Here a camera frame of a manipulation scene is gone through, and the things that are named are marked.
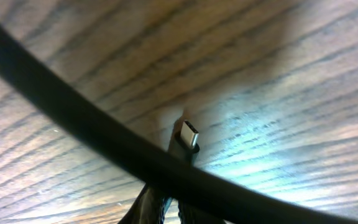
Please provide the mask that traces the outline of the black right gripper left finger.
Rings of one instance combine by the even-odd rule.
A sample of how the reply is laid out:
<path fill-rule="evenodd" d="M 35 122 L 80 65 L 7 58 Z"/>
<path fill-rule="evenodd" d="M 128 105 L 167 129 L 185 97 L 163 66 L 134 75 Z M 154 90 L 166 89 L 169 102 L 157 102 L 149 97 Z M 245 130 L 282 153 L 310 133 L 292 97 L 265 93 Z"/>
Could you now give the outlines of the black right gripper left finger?
<path fill-rule="evenodd" d="M 147 184 L 118 224 L 163 224 L 172 198 Z"/>

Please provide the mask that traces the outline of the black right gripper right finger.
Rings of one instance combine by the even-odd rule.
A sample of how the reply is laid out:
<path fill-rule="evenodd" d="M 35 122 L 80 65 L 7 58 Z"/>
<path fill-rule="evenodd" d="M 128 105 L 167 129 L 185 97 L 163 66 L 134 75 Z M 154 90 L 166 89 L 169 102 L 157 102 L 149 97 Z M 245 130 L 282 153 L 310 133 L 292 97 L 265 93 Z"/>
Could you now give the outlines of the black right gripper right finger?
<path fill-rule="evenodd" d="M 181 201 L 178 202 L 178 209 L 181 224 L 226 224 L 222 218 L 217 218 Z"/>

